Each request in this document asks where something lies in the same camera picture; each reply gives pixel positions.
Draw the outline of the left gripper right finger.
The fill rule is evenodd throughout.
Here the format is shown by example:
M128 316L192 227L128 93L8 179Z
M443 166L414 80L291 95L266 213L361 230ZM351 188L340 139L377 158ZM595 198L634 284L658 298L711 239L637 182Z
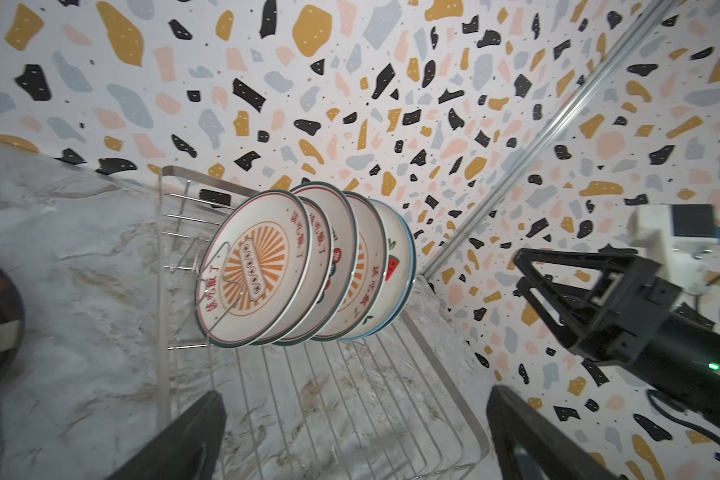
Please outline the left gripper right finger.
M504 479L615 477L508 386L492 388L486 415Z

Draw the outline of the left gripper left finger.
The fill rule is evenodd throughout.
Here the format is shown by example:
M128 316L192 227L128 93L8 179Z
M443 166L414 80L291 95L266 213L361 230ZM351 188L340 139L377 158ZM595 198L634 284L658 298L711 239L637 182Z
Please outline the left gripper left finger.
M226 419L222 396L207 391L109 478L211 479Z

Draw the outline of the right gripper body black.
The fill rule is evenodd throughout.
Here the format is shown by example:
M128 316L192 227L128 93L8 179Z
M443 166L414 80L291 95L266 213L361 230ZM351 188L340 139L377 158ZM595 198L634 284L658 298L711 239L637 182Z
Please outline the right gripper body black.
M657 262L632 253L567 253L563 264L599 273L587 289L560 289L560 343L595 363L634 362L682 293Z

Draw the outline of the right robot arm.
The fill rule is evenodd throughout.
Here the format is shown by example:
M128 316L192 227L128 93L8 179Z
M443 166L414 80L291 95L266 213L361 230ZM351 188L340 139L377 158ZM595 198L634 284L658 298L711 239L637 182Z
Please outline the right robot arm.
M632 253L523 248L517 289L571 354L619 366L720 429L720 334L675 310L679 286Z

